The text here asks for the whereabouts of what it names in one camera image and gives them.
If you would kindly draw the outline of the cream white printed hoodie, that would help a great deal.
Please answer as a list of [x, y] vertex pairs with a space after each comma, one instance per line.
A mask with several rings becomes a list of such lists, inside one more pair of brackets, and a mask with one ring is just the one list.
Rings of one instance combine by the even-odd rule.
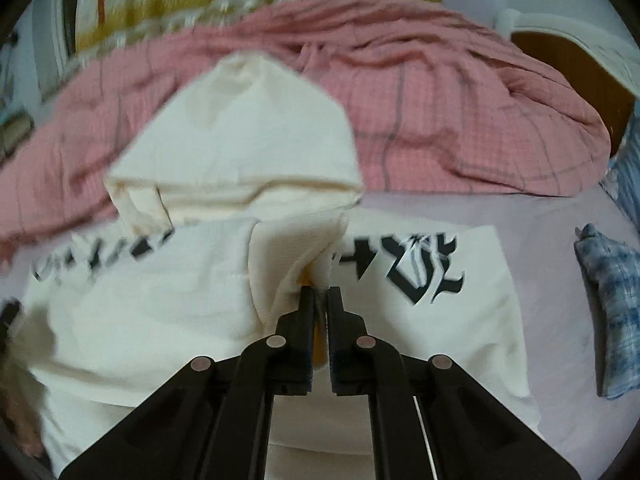
[[270, 335], [307, 283], [538, 426], [495, 228], [361, 206], [343, 107], [272, 58], [228, 56], [179, 91], [104, 182], [118, 220], [36, 261], [13, 347], [55, 472], [190, 359]]

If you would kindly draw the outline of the blue white plaid garment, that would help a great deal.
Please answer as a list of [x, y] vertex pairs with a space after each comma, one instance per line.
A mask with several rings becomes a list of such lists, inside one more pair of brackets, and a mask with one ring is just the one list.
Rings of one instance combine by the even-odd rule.
[[592, 224], [582, 228], [574, 247], [604, 312], [602, 396], [615, 400], [639, 388], [639, 252]]

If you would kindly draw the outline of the light blue pillow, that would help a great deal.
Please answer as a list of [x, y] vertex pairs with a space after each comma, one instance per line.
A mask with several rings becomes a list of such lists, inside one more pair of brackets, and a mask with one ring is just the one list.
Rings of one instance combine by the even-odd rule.
[[640, 214], [639, 162], [639, 112], [635, 110], [601, 186], [636, 230]]

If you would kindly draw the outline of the pink plaid quilt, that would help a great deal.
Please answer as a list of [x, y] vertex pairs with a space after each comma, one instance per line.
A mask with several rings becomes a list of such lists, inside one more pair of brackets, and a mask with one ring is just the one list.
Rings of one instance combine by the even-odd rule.
[[267, 53], [344, 107], [370, 191], [574, 196], [604, 176], [597, 111], [554, 68], [420, 0], [290, 0], [91, 61], [1, 168], [1, 262], [114, 214], [108, 166], [182, 87]]

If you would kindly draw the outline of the white and brown headboard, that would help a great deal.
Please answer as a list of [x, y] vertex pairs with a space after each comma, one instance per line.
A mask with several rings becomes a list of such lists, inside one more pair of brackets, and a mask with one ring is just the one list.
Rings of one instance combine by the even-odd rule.
[[616, 154], [639, 99], [639, 48], [574, 18], [514, 9], [498, 13], [496, 31], [567, 79], [599, 113]]

